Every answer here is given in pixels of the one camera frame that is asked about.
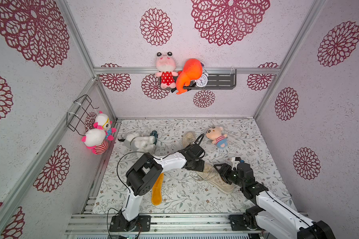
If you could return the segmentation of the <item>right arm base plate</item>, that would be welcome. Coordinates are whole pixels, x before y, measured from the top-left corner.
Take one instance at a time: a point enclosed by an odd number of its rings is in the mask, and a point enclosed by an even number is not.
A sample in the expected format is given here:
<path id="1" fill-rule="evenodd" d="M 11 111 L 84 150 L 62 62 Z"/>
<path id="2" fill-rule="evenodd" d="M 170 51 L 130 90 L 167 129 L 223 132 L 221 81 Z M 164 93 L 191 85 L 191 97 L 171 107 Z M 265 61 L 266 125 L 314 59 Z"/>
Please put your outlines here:
<path id="1" fill-rule="evenodd" d="M 231 229 L 233 231 L 256 231 L 258 225 L 253 217 L 247 214 L 229 215 Z"/>

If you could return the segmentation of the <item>white fluffy plush dog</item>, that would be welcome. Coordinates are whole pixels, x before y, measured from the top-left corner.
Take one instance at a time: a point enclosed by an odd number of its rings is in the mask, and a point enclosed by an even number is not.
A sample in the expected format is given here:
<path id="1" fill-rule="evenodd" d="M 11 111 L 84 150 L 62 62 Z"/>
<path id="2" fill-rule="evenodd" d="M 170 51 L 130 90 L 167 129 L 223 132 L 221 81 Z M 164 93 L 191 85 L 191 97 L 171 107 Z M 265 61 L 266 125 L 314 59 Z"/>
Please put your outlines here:
<path id="1" fill-rule="evenodd" d="M 144 153 L 153 155 L 155 153 L 156 144 L 153 136 L 142 136 L 139 132 L 132 132 L 124 138 L 118 139 L 131 151 L 134 151 L 138 157 Z"/>

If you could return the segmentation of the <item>white alarm clock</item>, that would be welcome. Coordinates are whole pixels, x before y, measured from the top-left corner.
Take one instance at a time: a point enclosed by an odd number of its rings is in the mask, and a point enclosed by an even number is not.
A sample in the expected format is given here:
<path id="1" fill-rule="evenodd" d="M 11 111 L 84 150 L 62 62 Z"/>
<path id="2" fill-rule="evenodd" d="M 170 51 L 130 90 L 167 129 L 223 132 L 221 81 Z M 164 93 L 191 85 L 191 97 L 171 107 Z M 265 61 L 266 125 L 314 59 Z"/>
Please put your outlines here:
<path id="1" fill-rule="evenodd" d="M 201 77 L 195 80 L 196 86 L 201 88 L 205 87 L 208 83 L 208 77 L 209 74 L 207 72 L 203 72 Z"/>

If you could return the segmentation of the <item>white plush yellow glasses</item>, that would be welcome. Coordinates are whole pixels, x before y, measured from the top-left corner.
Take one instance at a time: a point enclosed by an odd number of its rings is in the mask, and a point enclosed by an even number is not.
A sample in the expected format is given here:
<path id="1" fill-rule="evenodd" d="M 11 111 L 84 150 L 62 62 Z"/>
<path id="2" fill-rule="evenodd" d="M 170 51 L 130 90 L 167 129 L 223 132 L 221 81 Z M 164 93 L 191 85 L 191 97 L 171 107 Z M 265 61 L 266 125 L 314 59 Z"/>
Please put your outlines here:
<path id="1" fill-rule="evenodd" d="M 96 129 L 104 130 L 106 133 L 106 137 L 105 137 L 106 140 L 108 141 L 114 140 L 113 133 L 115 133 L 117 129 L 112 127 L 112 121 L 102 111 L 99 111 L 99 114 L 95 118 L 93 127 Z"/>

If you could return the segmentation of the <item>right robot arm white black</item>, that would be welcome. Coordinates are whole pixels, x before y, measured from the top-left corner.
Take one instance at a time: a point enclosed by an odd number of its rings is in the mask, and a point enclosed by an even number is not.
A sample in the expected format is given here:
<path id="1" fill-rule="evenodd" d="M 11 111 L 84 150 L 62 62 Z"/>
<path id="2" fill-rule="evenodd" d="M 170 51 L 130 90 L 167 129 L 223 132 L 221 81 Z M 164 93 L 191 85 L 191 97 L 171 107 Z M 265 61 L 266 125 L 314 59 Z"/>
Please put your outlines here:
<path id="1" fill-rule="evenodd" d="M 334 239 L 330 226 L 323 221 L 315 222 L 298 213 L 279 200 L 264 184 L 256 181 L 248 163 L 240 161 L 234 167 L 215 164 L 214 168 L 223 182 L 240 187 L 240 191 L 254 206 L 241 216 L 229 217 L 231 227 L 264 230 L 277 239 Z"/>

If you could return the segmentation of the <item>pink frog plush red dress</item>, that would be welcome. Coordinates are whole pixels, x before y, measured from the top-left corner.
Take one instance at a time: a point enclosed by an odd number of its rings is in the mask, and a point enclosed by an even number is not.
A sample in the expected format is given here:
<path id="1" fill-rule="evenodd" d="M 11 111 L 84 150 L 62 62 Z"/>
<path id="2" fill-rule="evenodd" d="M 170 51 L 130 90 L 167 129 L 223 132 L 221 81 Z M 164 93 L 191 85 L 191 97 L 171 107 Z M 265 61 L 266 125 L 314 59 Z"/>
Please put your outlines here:
<path id="1" fill-rule="evenodd" d="M 173 54 L 171 52 L 165 54 L 158 52 L 156 56 L 156 68 L 158 72 L 155 76 L 160 78 L 160 87 L 163 90 L 174 89 L 176 87 L 174 77 L 177 77 L 179 74 L 175 71 L 176 62 L 173 59 Z"/>

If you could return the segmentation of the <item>aluminium front rail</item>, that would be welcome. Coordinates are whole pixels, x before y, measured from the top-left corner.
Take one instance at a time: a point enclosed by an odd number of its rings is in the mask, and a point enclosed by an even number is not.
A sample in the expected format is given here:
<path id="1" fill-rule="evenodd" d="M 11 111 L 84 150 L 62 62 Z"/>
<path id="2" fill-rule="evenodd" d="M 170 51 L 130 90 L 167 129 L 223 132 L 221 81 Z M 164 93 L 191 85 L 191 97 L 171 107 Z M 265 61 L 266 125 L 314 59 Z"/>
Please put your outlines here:
<path id="1" fill-rule="evenodd" d="M 64 235 L 142 235 L 148 234 L 260 234 L 264 230 L 248 229 L 239 221 L 241 214 L 142 214 L 131 231 L 113 229 L 112 214 L 72 215 Z"/>

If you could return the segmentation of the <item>teal handheld device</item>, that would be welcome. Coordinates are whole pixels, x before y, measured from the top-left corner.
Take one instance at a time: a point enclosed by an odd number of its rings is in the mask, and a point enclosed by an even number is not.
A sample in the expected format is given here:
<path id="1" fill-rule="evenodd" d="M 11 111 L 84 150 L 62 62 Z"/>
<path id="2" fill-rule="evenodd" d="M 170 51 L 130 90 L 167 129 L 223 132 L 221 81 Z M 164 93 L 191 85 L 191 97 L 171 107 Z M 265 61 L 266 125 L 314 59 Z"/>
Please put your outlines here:
<path id="1" fill-rule="evenodd" d="M 153 136 L 155 138 L 154 144 L 157 144 L 158 141 L 158 132 L 156 130 L 153 130 L 150 134 L 150 136 Z"/>

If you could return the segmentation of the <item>orange plush toy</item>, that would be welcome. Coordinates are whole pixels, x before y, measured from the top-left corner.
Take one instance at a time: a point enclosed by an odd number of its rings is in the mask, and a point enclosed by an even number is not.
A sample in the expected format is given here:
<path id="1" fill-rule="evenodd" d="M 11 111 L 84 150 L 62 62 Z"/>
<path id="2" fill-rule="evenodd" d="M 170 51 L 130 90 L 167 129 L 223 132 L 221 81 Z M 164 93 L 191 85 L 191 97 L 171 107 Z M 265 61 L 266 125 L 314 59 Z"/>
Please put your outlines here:
<path id="1" fill-rule="evenodd" d="M 192 80 L 199 79 L 202 73 L 203 68 L 201 62 L 197 59 L 189 59 L 177 77 L 177 95 L 187 92 L 187 89 L 184 89 L 184 87 L 188 87 Z"/>

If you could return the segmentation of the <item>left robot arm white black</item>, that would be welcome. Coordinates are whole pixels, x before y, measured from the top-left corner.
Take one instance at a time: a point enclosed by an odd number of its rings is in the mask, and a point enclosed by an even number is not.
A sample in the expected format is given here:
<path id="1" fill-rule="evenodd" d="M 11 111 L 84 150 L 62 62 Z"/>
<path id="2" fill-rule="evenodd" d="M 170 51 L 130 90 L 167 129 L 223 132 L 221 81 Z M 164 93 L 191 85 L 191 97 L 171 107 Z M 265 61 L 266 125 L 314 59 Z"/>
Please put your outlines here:
<path id="1" fill-rule="evenodd" d="M 138 217 L 143 196 L 153 188 L 162 173 L 174 169 L 203 172 L 204 156 L 205 151 L 198 144 L 167 156 L 143 153 L 126 173 L 129 195 L 122 209 L 123 218 L 130 222 Z"/>

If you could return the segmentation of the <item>beige lace sneaker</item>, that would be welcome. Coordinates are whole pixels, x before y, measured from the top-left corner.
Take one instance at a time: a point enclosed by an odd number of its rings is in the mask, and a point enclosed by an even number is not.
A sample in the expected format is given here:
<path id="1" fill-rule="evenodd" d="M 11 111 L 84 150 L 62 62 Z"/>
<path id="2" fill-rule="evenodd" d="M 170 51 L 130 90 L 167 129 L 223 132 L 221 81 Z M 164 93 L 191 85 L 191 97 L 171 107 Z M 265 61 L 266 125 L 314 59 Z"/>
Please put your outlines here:
<path id="1" fill-rule="evenodd" d="M 196 140 L 196 137 L 195 137 L 195 133 L 193 131 L 186 132 L 182 138 L 183 148 L 186 148 L 190 144 L 195 143 L 195 140 Z"/>
<path id="2" fill-rule="evenodd" d="M 234 185 L 225 183 L 211 164 L 205 163 L 203 171 L 196 173 L 199 180 L 208 182 L 224 194 L 231 194 L 234 190 Z"/>

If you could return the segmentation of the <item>grey metal wall shelf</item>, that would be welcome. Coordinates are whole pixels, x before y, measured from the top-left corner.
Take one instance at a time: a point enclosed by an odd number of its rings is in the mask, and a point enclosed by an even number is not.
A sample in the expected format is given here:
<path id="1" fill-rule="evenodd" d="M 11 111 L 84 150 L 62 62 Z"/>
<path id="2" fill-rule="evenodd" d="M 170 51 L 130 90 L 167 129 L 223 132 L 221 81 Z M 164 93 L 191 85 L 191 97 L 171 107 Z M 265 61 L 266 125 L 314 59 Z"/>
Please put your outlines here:
<path id="1" fill-rule="evenodd" d="M 232 90 L 236 86 L 236 69 L 230 69 L 227 72 L 223 71 L 206 71 L 209 74 L 208 83 L 205 87 L 197 87 L 195 80 L 192 80 L 188 87 L 184 87 L 187 91 L 190 90 Z"/>

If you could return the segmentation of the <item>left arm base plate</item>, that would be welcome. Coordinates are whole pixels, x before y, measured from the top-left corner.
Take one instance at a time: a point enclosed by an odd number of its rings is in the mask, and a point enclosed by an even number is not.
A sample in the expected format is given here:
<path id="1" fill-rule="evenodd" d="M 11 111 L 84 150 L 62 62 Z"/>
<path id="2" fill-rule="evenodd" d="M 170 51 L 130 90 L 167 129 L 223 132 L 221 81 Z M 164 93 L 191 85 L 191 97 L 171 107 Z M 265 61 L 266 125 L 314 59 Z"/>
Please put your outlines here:
<path id="1" fill-rule="evenodd" d="M 149 232 L 151 216 L 141 216 L 127 221 L 123 215 L 113 216 L 111 219 L 110 232 Z"/>

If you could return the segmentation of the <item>white plush red striped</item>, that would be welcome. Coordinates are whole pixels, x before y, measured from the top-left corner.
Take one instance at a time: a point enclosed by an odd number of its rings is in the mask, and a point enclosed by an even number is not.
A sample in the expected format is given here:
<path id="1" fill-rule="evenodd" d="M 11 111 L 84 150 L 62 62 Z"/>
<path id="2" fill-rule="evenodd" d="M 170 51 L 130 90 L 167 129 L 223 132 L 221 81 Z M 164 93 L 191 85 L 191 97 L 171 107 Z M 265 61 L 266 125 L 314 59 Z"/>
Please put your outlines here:
<path id="1" fill-rule="evenodd" d="M 88 130 L 81 141 L 93 154 L 103 154 L 109 147 L 105 137 L 106 132 L 104 130 L 94 128 Z"/>

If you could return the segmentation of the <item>yellow insole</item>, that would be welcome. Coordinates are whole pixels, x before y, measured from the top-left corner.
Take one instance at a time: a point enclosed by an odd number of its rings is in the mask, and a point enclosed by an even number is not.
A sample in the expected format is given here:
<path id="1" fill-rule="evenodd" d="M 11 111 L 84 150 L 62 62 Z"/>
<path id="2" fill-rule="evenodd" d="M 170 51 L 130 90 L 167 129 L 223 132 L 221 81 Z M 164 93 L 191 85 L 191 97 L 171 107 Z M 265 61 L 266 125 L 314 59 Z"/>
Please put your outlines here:
<path id="1" fill-rule="evenodd" d="M 164 181 L 164 176 L 165 175 L 163 173 L 161 173 L 152 188 L 151 201 L 152 201 L 152 204 L 155 206 L 160 205 L 162 202 L 162 184 Z"/>

